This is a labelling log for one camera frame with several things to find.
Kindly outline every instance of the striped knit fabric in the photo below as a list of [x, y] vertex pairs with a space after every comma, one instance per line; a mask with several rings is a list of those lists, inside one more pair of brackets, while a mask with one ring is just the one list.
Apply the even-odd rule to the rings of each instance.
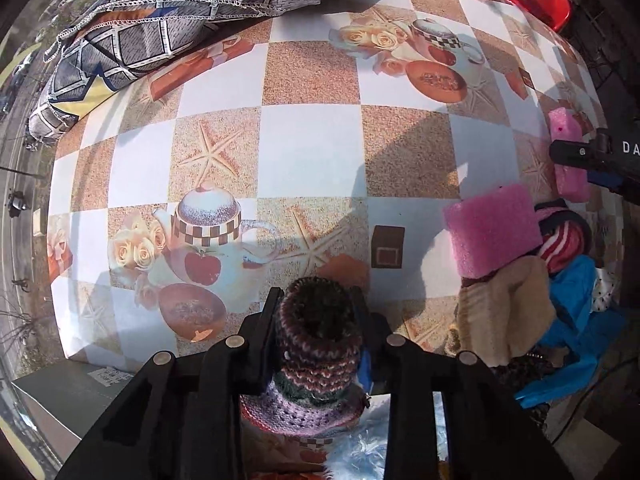
[[563, 270], [576, 256], [584, 251], [584, 234], [580, 226], [566, 221], [555, 231], [543, 236], [538, 256], [546, 263], [549, 274]]
[[262, 430], [315, 436], [360, 416], [366, 402], [352, 384], [362, 336], [347, 291], [300, 278], [275, 316], [280, 371], [260, 396], [241, 396], [242, 415]]

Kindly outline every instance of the black cable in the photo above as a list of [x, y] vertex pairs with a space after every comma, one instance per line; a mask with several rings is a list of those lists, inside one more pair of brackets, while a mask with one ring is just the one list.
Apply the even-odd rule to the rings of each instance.
[[618, 363], [617, 365], [615, 365], [613, 368], [611, 368], [610, 370], [607, 370], [601, 378], [599, 378], [597, 381], [595, 381], [590, 387], [589, 389], [587, 389], [586, 392], [584, 392], [582, 394], [582, 397], [580, 397], [580, 400], [578, 401], [578, 404], [575, 405], [575, 408], [572, 412], [572, 414], [569, 416], [569, 419], [567, 420], [567, 422], [565, 423], [565, 425], [562, 427], [562, 430], [560, 430], [560, 433], [558, 433], [558, 436], [555, 437], [555, 439], [552, 440], [551, 445], [554, 446], [556, 444], [556, 442], [558, 440], [560, 440], [560, 437], [564, 435], [564, 432], [566, 431], [566, 429], [569, 427], [569, 425], [571, 424], [572, 420], [574, 420], [574, 416], [575, 414], [578, 412], [578, 409], [580, 408], [580, 406], [582, 405], [582, 403], [584, 402], [584, 399], [586, 399], [587, 397], [589, 397], [589, 394], [595, 390], [598, 386], [600, 386], [600, 384], [602, 384], [602, 382], [604, 381], [604, 379], [606, 379], [607, 377], [609, 377], [612, 373], [617, 372], [618, 370], [620, 370], [620, 368], [624, 368], [625, 366], [631, 364], [631, 363], [637, 363], [638, 362], [638, 357], [632, 357], [631, 359], [627, 359], [625, 361], [622, 361], [621, 363]]

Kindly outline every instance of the light blue fluffy fabric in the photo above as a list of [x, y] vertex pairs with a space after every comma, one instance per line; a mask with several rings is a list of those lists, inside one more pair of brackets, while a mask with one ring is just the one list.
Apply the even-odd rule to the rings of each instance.
[[[391, 402], [386, 400], [365, 413], [351, 431], [334, 436], [332, 451], [324, 466], [332, 480], [383, 480], [385, 475], [386, 441], [389, 433]], [[436, 418], [438, 458], [446, 460], [447, 428], [442, 405], [442, 394], [433, 393]]]

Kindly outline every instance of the pink sponge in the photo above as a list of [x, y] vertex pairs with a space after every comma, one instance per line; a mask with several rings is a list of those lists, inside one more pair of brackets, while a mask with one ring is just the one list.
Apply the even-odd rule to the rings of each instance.
[[[552, 140], [582, 142], [582, 129], [578, 121], [566, 110], [557, 108], [549, 112]], [[558, 194], [570, 202], [588, 202], [590, 197], [587, 170], [555, 164]]]
[[444, 219], [464, 278], [482, 278], [542, 245], [533, 202], [522, 184], [451, 205]]

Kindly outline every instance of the table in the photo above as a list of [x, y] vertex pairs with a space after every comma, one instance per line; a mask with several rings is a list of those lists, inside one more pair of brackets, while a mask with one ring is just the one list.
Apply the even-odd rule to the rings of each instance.
[[[331, 0], [251, 22], [131, 84], [60, 140], [47, 242], [69, 357], [137, 370], [235, 333], [339, 254], [438, 349], [460, 277], [447, 205], [556, 197], [546, 114], [606, 126], [579, 54], [505, 0]], [[622, 262], [622, 208], [572, 205]]]

